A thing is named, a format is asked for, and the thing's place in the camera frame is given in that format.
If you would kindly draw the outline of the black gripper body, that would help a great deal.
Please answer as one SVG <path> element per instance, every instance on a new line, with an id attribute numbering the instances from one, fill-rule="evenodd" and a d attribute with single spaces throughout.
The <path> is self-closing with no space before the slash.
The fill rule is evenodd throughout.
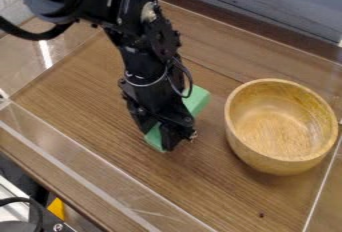
<path id="1" fill-rule="evenodd" d="M 183 104 L 193 88 L 191 84 L 188 92 L 184 92 L 184 77 L 192 77 L 179 54 L 163 62 L 147 51 L 130 48 L 120 48 L 118 51 L 124 62 L 118 82 L 122 98 L 145 102 L 160 125 L 193 124 L 193 117 Z"/>

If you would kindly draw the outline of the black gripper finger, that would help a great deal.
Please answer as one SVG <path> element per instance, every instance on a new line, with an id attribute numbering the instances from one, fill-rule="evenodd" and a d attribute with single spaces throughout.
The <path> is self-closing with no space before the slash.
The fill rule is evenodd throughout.
<path id="1" fill-rule="evenodd" d="M 197 136 L 192 123 L 185 125 L 164 123 L 159 126 L 159 132 L 161 150 L 165 152 L 171 152 L 183 140 L 192 141 Z"/>
<path id="2" fill-rule="evenodd" d="M 126 109 L 135 121 L 135 124 L 143 134 L 147 134 L 157 123 L 153 112 L 145 102 L 137 102 L 135 99 L 125 98 Z"/>

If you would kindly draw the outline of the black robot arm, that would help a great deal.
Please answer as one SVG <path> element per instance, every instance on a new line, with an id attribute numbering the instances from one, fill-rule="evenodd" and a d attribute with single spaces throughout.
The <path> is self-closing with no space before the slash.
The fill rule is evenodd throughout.
<path id="1" fill-rule="evenodd" d="M 196 135 L 184 100 L 192 95 L 192 76 L 177 49 L 180 33 L 163 15 L 157 0 L 22 0 L 32 13 L 53 27 L 40 33 L 0 16 L 0 30 L 29 40 L 50 40 L 78 21 L 102 29 L 118 49 L 124 74 L 121 97 L 143 133 L 159 132 L 163 151 Z"/>

